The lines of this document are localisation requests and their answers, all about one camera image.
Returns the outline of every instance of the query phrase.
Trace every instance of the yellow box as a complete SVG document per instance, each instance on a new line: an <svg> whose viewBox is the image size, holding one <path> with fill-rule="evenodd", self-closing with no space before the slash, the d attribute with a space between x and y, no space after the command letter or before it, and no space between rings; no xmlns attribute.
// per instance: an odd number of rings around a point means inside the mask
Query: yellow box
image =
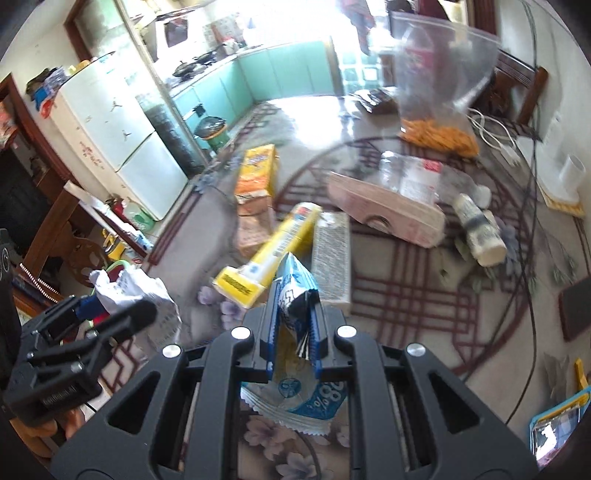
<svg viewBox="0 0 591 480"><path fill-rule="evenodd" d="M213 286L245 309L251 308L271 285L283 255L305 254L312 245L314 226L322 208L315 203L299 203L283 220L269 241L241 268L226 267Z"/></svg>
<svg viewBox="0 0 591 480"><path fill-rule="evenodd" d="M247 150L234 189L238 203L243 204L257 197L272 197L276 172L275 145L263 145Z"/></svg>

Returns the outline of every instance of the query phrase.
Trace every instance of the frying pan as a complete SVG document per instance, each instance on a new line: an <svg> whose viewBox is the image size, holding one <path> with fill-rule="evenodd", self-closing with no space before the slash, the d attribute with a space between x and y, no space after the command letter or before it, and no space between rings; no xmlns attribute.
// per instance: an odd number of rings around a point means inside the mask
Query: frying pan
<svg viewBox="0 0 591 480"><path fill-rule="evenodd" d="M191 62L191 63L185 63L185 62L183 62L183 61L182 61L182 62L181 62L181 65L179 65L179 66L178 66L178 67L175 69L175 71L174 71L174 73L173 73L173 76L175 76L175 77L178 77L178 78L182 78L182 77L184 77L185 75L187 75L187 74L191 73L191 72L192 72L192 71L195 69L195 67L196 67L198 64L199 64L199 63L198 63L198 62L196 62L196 61L193 61L193 62Z"/></svg>

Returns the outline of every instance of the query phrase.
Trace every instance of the white container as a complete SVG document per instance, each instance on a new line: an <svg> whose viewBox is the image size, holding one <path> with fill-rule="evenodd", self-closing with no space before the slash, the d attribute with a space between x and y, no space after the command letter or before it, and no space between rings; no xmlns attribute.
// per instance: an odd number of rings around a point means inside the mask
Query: white container
<svg viewBox="0 0 591 480"><path fill-rule="evenodd" d="M466 240L472 256L482 267L494 267L505 261L507 247L492 215L485 216L472 199L461 194L453 209L466 229Z"/></svg>

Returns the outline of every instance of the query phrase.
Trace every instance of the white plastic bag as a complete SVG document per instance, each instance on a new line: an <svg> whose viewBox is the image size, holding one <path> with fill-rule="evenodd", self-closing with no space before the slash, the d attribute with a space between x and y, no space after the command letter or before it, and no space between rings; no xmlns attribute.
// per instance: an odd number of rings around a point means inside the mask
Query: white plastic bag
<svg viewBox="0 0 591 480"><path fill-rule="evenodd" d="M126 268L115 282L110 281L104 270L94 270L89 279L109 314L125 310L141 299L154 302L158 312L156 321L135 336L135 344L146 356L151 357L163 346L177 343L181 328L178 307L168 295L162 280L150 278L139 268Z"/></svg>

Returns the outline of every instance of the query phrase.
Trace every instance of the white refrigerator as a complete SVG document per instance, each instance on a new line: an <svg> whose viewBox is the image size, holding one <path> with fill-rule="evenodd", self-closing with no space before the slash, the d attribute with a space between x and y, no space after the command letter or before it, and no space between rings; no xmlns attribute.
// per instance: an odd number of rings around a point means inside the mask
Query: white refrigerator
<svg viewBox="0 0 591 480"><path fill-rule="evenodd" d="M90 170L109 193L139 203L156 220L187 184L129 86L108 63L95 61L68 80L51 119L79 160L67 165L76 178L81 169Z"/></svg>

